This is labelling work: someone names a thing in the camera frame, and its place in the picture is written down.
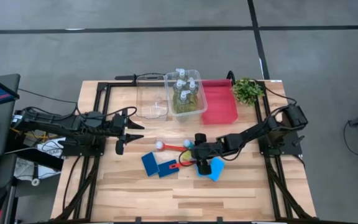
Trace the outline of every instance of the red tray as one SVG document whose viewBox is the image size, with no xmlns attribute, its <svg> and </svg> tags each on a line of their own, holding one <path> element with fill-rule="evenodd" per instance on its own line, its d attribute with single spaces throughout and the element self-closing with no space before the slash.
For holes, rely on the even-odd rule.
<svg viewBox="0 0 358 224">
<path fill-rule="evenodd" d="M 231 124 L 238 118 L 231 80 L 203 80 L 208 109 L 201 115 L 204 124 Z"/>
</svg>

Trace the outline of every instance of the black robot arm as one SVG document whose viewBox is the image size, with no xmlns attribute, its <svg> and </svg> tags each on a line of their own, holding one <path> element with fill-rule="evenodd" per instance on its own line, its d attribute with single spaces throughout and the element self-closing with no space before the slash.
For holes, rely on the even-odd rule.
<svg viewBox="0 0 358 224">
<path fill-rule="evenodd" d="M 41 130 L 66 137 L 58 142 L 63 146 L 64 156 L 101 156 L 106 136 L 118 138 L 116 153 L 122 155 L 124 144 L 143 137 L 125 133 L 125 127 L 144 129 L 131 121 L 127 109 L 123 109 L 121 114 L 116 113 L 111 121 L 105 121 L 104 116 L 97 111 L 59 115 L 26 108 L 15 112 L 12 127 L 24 132 Z"/>
<path fill-rule="evenodd" d="M 276 115 L 282 113 L 282 120 L 277 121 Z M 200 174 L 208 175 L 211 167 L 208 159 L 220 156 L 225 160 L 232 161 L 238 157 L 242 148 L 254 139 L 267 136 L 269 147 L 280 148 L 284 145 L 285 135 L 302 130 L 308 124 L 308 120 L 299 106 L 289 104 L 275 109 L 265 118 L 262 123 L 246 129 L 238 134 L 227 134 L 216 138 L 216 142 L 206 142 L 206 135 L 198 133 L 195 135 L 195 146 L 191 149 L 191 155 L 196 159 Z M 232 159 L 226 156 L 237 154 Z"/>
</svg>

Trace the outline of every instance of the potted plant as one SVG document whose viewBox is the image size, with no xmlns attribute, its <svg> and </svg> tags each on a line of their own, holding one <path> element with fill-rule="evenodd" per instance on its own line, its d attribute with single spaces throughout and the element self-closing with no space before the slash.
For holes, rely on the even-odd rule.
<svg viewBox="0 0 358 224">
<path fill-rule="evenodd" d="M 238 102 L 249 106 L 254 106 L 256 98 L 264 95 L 260 85 L 249 78 L 236 80 L 231 90 Z"/>
</svg>

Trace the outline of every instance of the concrete floor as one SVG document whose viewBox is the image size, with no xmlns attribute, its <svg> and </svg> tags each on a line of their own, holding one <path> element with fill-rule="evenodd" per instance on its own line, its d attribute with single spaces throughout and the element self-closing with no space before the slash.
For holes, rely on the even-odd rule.
<svg viewBox="0 0 358 224">
<path fill-rule="evenodd" d="M 358 25 L 358 1 L 254 4 L 260 26 Z M 0 0 L 0 29 L 251 25 L 247 1 L 240 0 Z M 342 138 L 346 120 L 358 116 L 358 30 L 262 31 L 261 36 L 270 78 L 284 81 L 287 95 L 298 100 L 310 122 L 301 132 L 302 148 L 317 215 L 358 222 L 358 156 Z M 83 80 L 177 67 L 197 69 L 210 79 L 223 78 L 228 70 L 237 78 L 262 78 L 251 30 L 0 34 L 0 75 L 20 73 L 21 88 L 65 100 L 78 98 Z M 21 93 L 16 108 L 29 105 L 55 113 L 72 110 Z M 358 152 L 358 128 L 348 129 L 347 138 Z M 34 196 L 19 200 L 17 217 L 48 219 L 57 183 L 51 178 L 38 189 L 23 185 L 21 191 Z"/>
</svg>

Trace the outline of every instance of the clear plastic container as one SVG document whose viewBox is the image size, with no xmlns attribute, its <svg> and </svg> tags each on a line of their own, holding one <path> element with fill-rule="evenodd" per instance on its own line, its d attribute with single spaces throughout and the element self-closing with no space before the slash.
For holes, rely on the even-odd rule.
<svg viewBox="0 0 358 224">
<path fill-rule="evenodd" d="M 186 77 L 186 84 L 184 85 L 183 91 L 190 92 L 190 80 L 193 80 L 195 85 L 198 87 L 198 92 L 195 95 L 192 95 L 192 101 L 196 101 L 195 104 L 192 104 L 185 112 L 177 111 L 175 108 L 175 100 L 178 96 L 175 94 L 174 85 L 176 85 L 178 80 L 183 80 L 183 70 L 177 69 L 177 72 L 171 72 L 164 75 L 165 80 L 165 91 L 167 95 L 169 112 L 172 116 L 176 117 L 177 121 L 183 123 L 186 121 L 197 121 L 200 120 L 200 116 L 207 110 L 207 102 L 204 94 L 203 84 L 201 83 L 200 74 L 196 70 L 184 70 Z"/>
<path fill-rule="evenodd" d="M 163 75 L 139 76 L 136 85 L 136 116 L 143 122 L 166 121 L 168 103 Z"/>
</svg>

